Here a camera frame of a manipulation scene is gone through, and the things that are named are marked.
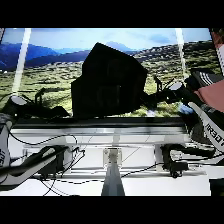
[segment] screen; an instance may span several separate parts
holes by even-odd
[[[33,91],[25,94],[33,100],[44,87],[44,106],[63,106],[72,114],[71,82],[81,76],[83,61],[97,42],[133,56],[148,70],[148,94],[156,92],[152,75],[165,86],[173,78],[184,80],[192,67],[221,74],[208,28],[6,28],[0,45],[0,97],[25,90]],[[156,111],[141,107],[116,116],[178,116],[178,105],[164,102]]]

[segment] metal pole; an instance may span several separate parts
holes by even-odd
[[[124,187],[117,165],[117,154],[117,149],[110,150],[109,164],[101,196],[125,196]]]

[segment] red cloth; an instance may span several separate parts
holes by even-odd
[[[194,93],[210,107],[224,112],[224,80],[202,87]]]

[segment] sky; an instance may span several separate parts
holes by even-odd
[[[182,28],[184,42],[211,40],[208,28]],[[24,28],[7,28],[2,42],[21,43]],[[177,44],[175,28],[32,28],[30,44],[90,49],[114,41],[131,49]]]

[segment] vertical light strip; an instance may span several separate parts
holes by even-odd
[[[27,52],[28,45],[29,45],[30,35],[31,35],[31,28],[25,28],[23,41],[22,41],[22,45],[21,45],[21,49],[20,49],[20,53],[19,53],[19,59],[18,59],[18,63],[17,63],[16,73],[15,73],[14,83],[13,83],[13,87],[12,87],[12,92],[18,92],[19,88],[20,88],[20,83],[21,83],[21,79],[22,79],[23,68],[24,68],[24,64],[25,64],[26,52]]]
[[[185,66],[185,59],[184,59],[184,52],[183,52],[184,36],[183,36],[182,28],[175,28],[175,31],[177,36],[177,44],[178,44],[179,52],[180,52],[180,60],[182,64],[183,77],[184,79],[186,79],[189,77],[189,75],[186,73],[186,66]]]

